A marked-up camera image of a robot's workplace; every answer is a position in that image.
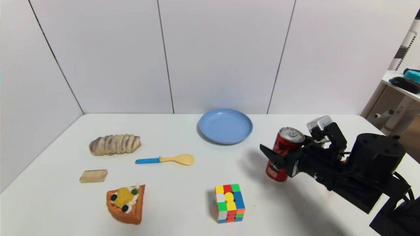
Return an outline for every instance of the table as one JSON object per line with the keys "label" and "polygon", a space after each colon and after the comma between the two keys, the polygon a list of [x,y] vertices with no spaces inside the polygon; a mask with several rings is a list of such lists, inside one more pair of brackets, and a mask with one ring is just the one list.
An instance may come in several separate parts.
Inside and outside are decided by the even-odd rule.
{"label": "table", "polygon": [[[249,115],[254,131],[242,143],[217,145],[197,132],[201,115],[89,114],[59,136],[0,195],[1,235],[377,235],[369,223],[388,199],[382,196],[370,214],[329,192],[307,174],[284,183],[267,177],[259,144],[272,146],[277,131],[295,127],[309,135],[306,123],[321,115]],[[356,115],[331,115],[348,141],[360,133],[380,134]],[[93,156],[88,144],[107,134],[136,134],[143,146],[131,154]],[[135,165],[139,158],[191,153],[192,166],[176,163]],[[101,183],[79,183],[84,170],[107,169]],[[398,172],[420,194],[418,165],[406,155]],[[106,207],[106,192],[146,184],[143,221],[128,225]],[[244,221],[217,224],[211,215],[214,186],[241,186]]]}

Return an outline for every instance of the spoon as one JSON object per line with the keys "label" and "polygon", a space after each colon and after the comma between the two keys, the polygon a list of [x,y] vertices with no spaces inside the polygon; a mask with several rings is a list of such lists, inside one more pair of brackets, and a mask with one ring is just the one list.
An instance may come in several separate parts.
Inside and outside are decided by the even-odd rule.
{"label": "spoon", "polygon": [[159,163],[165,161],[174,161],[183,165],[192,165],[194,164],[194,156],[191,154],[181,154],[175,157],[158,157],[158,158],[148,158],[148,159],[138,159],[136,164],[146,164],[146,163]]}

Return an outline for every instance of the soda can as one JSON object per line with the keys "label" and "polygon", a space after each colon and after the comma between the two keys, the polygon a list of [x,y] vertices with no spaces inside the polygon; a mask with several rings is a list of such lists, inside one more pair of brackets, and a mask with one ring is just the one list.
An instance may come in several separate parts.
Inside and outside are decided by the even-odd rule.
{"label": "soda can", "polygon": [[[273,150],[285,156],[299,149],[305,135],[299,130],[291,127],[283,127],[277,133],[276,142],[274,143]],[[267,168],[265,169],[267,175],[277,182],[284,182],[287,179],[286,169],[278,169],[270,160],[268,161]]]}

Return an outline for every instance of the blue plate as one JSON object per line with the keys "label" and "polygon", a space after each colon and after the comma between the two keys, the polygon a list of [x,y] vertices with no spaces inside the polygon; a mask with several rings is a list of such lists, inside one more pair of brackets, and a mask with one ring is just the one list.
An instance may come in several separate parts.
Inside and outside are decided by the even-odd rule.
{"label": "blue plate", "polygon": [[204,114],[198,126],[211,141],[236,144],[252,132],[252,122],[244,113],[232,109],[217,109]]}

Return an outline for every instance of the wall panel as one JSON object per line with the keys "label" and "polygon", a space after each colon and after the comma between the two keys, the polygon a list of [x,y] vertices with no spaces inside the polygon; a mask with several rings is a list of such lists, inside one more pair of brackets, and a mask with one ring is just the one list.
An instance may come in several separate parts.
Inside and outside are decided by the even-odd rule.
{"label": "wall panel", "polygon": [[269,113],[360,114],[420,1],[297,0]]}
{"label": "wall panel", "polygon": [[3,192],[82,111],[48,48],[29,2],[2,0],[1,7],[0,192]]}
{"label": "wall panel", "polygon": [[86,113],[172,113],[156,0],[31,0]]}
{"label": "wall panel", "polygon": [[294,0],[159,0],[175,113],[266,113]]}

